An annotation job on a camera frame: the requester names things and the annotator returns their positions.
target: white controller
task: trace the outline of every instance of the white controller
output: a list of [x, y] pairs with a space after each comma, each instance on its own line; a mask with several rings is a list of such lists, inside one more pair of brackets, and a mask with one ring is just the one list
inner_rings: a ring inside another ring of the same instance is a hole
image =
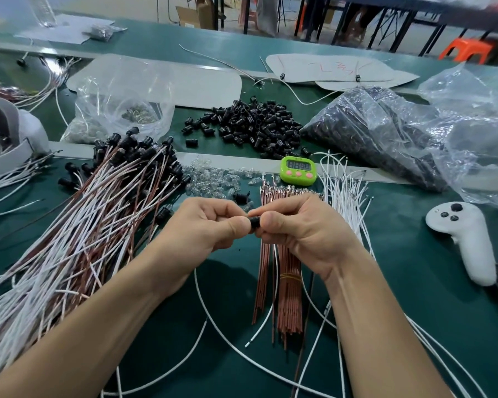
[[496, 260], [485, 217], [472, 204], [451, 202], [438, 205], [426, 215], [426, 224], [437, 232], [448, 233], [463, 258], [472, 281], [481, 286], [496, 283]]

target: green table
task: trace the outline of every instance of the green table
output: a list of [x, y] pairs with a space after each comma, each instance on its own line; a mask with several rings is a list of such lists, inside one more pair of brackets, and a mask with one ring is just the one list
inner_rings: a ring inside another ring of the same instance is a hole
[[[77, 53], [119, 53], [134, 57], [165, 59], [208, 66], [217, 63], [196, 57], [178, 47], [178, 44], [205, 51], [228, 60], [243, 69], [263, 71], [259, 56], [271, 53], [346, 53], [374, 56], [387, 61], [393, 68], [421, 75], [421, 80], [451, 67], [449, 61], [432, 61], [412, 56], [378, 53], [324, 46], [304, 42], [241, 36], [213, 31], [196, 31], [170, 25], [139, 23], [119, 20], [128, 32], [117, 34], [109, 43], [88, 41], [81, 46], [54, 44], [58, 49]], [[20, 44], [21, 40], [1, 33], [0, 41]], [[46, 83], [44, 72], [28, 76], [15, 60], [18, 53], [0, 52], [0, 75], [12, 83], [38, 88]], [[30, 70], [33, 58], [28, 62]], [[481, 76], [492, 81], [498, 89], [498, 68], [472, 66]], [[416, 87], [416, 83], [407, 87]], [[320, 90], [299, 87], [301, 99], [315, 100], [322, 96]], [[266, 83], [256, 90], [244, 80], [246, 98], [257, 97], [284, 101], [299, 121], [306, 121], [325, 105], [300, 106], [291, 99], [291, 93], [280, 85]], [[62, 91], [60, 102], [67, 119], [73, 117], [73, 94]], [[35, 114], [43, 121], [52, 140], [59, 139], [64, 124], [57, 114], [55, 101], [48, 99]], [[177, 109], [171, 133], [176, 136], [176, 149], [185, 150], [179, 129], [187, 116], [199, 112]], [[256, 157], [248, 147], [236, 148], [216, 140], [200, 143], [198, 152], [233, 156]], [[28, 222], [41, 212], [57, 205], [68, 195], [58, 189], [57, 178], [63, 175], [65, 161], [55, 159], [48, 173], [40, 176], [23, 193], [0, 204], [0, 212], [44, 196], [46, 201], [34, 204], [27, 212], [0, 219], [0, 236]], [[252, 195], [257, 195], [256, 188]], [[461, 263], [457, 247], [446, 235], [432, 233], [424, 223], [428, 210], [445, 201], [459, 200], [454, 193], [425, 193], [414, 186], [371, 183], [369, 194], [374, 200], [366, 215], [373, 249], [397, 299], [418, 324], [433, 335], [467, 368], [480, 383], [489, 398], [498, 398], [498, 301], [484, 289], [473, 284]], [[498, 210], [484, 208], [487, 223], [498, 260]], [[48, 225], [50, 218], [29, 227], [0, 242], [0, 273], [16, 260], [26, 247]], [[259, 241], [253, 236], [237, 241], [226, 251], [215, 252], [198, 269], [199, 285], [211, 315], [227, 338], [240, 349], [256, 331], [251, 317], [258, 275]], [[316, 279], [314, 301], [320, 309], [327, 296], [320, 280]], [[163, 303], [141, 330], [121, 364], [124, 389], [142, 385], [173, 367], [190, 350], [205, 320], [193, 280], [190, 278], [181, 292]], [[320, 326], [320, 318], [310, 315], [307, 347], [312, 346]], [[280, 344], [273, 347], [270, 324], [246, 350], [260, 364], [285, 377], [292, 378], [297, 362], [298, 346], [292, 344], [287, 352]], [[449, 365], [456, 375], [461, 372]], [[340, 396], [336, 335], [325, 328], [313, 360], [305, 375], [305, 384], [319, 391]], [[478, 393], [471, 383], [463, 379], [472, 396]], [[114, 381], [110, 382], [115, 391]], [[291, 389], [251, 366], [234, 353], [209, 324], [193, 356], [168, 378], [136, 396], [287, 396]]]

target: digital timer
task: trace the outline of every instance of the digital timer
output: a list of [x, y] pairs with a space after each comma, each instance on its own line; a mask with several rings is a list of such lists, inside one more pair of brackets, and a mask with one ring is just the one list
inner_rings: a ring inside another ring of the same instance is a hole
[[317, 179], [315, 163], [306, 158], [286, 156], [280, 161], [280, 179], [297, 186], [311, 186]]

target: person's leg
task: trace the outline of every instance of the person's leg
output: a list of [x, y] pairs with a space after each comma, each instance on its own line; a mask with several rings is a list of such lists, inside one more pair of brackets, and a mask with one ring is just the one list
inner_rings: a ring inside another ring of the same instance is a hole
[[361, 4], [356, 4], [352, 2], [348, 8], [347, 14], [345, 15], [345, 21], [343, 22], [343, 27], [341, 28], [341, 33], [347, 32], [348, 26], [350, 25], [352, 18], [356, 15], [359, 9], [362, 7]]
[[383, 7], [376, 7], [369, 5], [367, 7], [367, 11], [365, 12], [365, 14], [363, 14], [362, 17], [359, 19], [360, 27], [362, 29], [365, 29], [382, 10]]

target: red stool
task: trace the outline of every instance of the red stool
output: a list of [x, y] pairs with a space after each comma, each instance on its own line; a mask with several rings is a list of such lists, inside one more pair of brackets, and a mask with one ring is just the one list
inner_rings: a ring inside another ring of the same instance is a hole
[[439, 60], [443, 60], [452, 49], [459, 50], [454, 59], [456, 62], [464, 62], [472, 55], [480, 54], [481, 58], [479, 59], [479, 64], [483, 64], [492, 50], [492, 45], [477, 39], [456, 38], [452, 40], [452, 43], [450, 43], [443, 53], [441, 53]]

